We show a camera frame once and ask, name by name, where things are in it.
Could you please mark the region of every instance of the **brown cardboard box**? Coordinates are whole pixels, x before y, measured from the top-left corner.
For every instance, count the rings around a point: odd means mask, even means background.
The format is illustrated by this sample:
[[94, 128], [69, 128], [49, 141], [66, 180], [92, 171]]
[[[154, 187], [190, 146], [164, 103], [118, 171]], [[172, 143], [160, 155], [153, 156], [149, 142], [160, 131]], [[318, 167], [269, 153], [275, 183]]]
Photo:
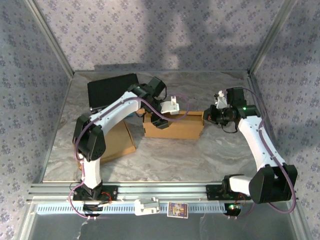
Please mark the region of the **brown cardboard box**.
[[[185, 113], [185, 111], [180, 111], [178, 115], [164, 114], [164, 116], [177, 119]], [[165, 129], [156, 128], [151, 123], [151, 115], [149, 113], [143, 118], [144, 136], [147, 138], [199, 139], [204, 126], [202, 111], [189, 111], [187, 116], [182, 120], [170, 121], [169, 127]]]
[[104, 137], [106, 150], [100, 159], [104, 164], [136, 151], [135, 142], [124, 120], [115, 125]]

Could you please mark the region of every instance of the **table surface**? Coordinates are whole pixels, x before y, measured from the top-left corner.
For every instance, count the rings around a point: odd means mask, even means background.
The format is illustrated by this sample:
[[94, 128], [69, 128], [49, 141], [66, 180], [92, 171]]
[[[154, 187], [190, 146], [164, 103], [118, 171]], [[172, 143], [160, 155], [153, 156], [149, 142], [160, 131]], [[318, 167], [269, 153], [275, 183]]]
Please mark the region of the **table surface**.
[[[72, 137], [77, 118], [89, 112], [87, 83], [121, 73], [76, 73], [70, 85], [53, 147], [48, 159], [44, 182], [78, 181], [81, 172], [73, 157]], [[204, 111], [214, 104], [214, 94], [231, 87], [249, 87], [244, 71], [236, 72], [148, 72], [137, 73], [140, 83], [152, 76], [167, 85], [168, 96], [183, 94], [191, 111]], [[252, 96], [246, 94], [248, 103]], [[186, 104], [179, 101], [180, 109]], [[244, 136], [227, 134], [221, 127], [205, 123], [198, 140], [146, 138], [142, 119], [126, 119], [136, 152], [101, 165], [104, 182], [125, 181], [220, 181], [225, 175], [253, 176], [256, 165]], [[226, 130], [234, 130], [231, 124]]]

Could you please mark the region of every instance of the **floral wallpaper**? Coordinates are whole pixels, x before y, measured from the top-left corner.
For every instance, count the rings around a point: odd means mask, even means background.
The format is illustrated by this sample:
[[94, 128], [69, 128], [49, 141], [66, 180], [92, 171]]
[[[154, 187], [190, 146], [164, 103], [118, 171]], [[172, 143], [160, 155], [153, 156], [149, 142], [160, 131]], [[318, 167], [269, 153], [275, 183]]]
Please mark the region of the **floral wallpaper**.
[[283, 0], [36, 0], [74, 71], [246, 70]]
[[24, 1], [0, 8], [0, 239], [8, 240], [42, 170], [69, 80]]
[[299, 0], [255, 74], [279, 153], [298, 169], [295, 189], [320, 239], [320, 2]]

